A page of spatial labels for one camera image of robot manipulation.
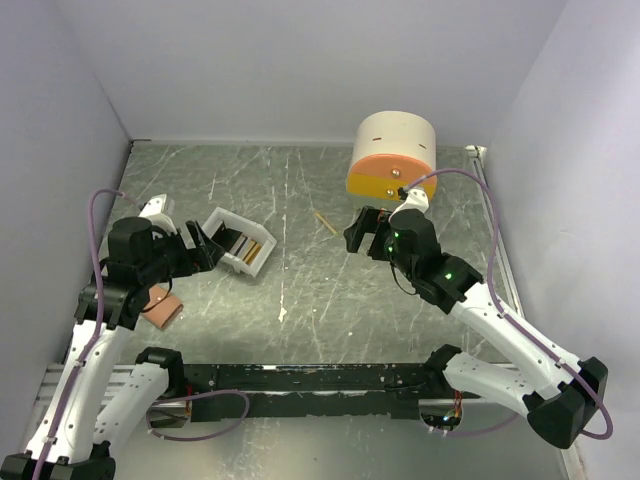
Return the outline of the white card storage box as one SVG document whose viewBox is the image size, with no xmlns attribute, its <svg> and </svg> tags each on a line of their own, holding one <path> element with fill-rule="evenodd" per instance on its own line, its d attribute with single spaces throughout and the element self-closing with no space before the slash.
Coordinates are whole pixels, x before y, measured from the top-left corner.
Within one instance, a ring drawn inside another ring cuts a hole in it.
<svg viewBox="0 0 640 480">
<path fill-rule="evenodd" d="M 225 250 L 222 263 L 236 273 L 244 273 L 256 278 L 274 250 L 277 241 L 259 223 L 241 217 L 231 211 L 217 207 L 202 225 L 206 235 Z M 243 256 L 252 241 L 262 245 L 251 265 L 243 262 Z"/>
</svg>

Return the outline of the pink leather card holder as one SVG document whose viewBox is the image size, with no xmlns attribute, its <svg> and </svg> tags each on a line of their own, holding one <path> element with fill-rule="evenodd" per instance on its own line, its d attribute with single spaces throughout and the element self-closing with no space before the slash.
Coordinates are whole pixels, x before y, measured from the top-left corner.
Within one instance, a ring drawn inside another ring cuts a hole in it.
<svg viewBox="0 0 640 480">
<path fill-rule="evenodd" d="M 149 295 L 149 303 L 143 309 L 141 315 L 151 325 L 162 330 L 181 314 L 183 302 L 160 285 L 153 286 L 149 291 Z"/>
</svg>

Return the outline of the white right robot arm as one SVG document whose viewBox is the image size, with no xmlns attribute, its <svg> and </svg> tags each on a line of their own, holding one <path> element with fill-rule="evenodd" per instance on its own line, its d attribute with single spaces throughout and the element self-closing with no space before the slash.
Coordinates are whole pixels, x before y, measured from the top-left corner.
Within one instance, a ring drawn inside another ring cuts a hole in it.
<svg viewBox="0 0 640 480">
<path fill-rule="evenodd" d="M 495 402 L 560 449 L 584 433 L 608 380 L 598 358 L 582 360 L 528 324 L 469 263 L 442 251 L 433 223 L 420 210 L 362 208 L 344 232 L 347 251 L 357 252 L 367 234 L 373 237 L 371 259 L 388 262 L 423 301 L 470 326 L 514 366 L 505 369 L 443 346 L 429 358 L 431 369 L 424 374 L 431 395 L 443 398 L 458 390 Z"/>
</svg>

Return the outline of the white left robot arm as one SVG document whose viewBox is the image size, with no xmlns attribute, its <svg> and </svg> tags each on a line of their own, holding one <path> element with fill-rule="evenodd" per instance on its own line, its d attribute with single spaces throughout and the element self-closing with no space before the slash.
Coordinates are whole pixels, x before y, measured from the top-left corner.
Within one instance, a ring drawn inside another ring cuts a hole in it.
<svg viewBox="0 0 640 480">
<path fill-rule="evenodd" d="M 7 456 L 4 479 L 111 479 L 116 450 L 159 397 L 186 390 L 179 352 L 148 348 L 116 396 L 102 403 L 121 351 L 153 286 L 213 270 L 225 250 L 195 221 L 186 246 L 170 220 L 126 217 L 107 236 L 108 255 L 80 293 L 72 342 L 48 410 L 24 452 Z"/>
</svg>

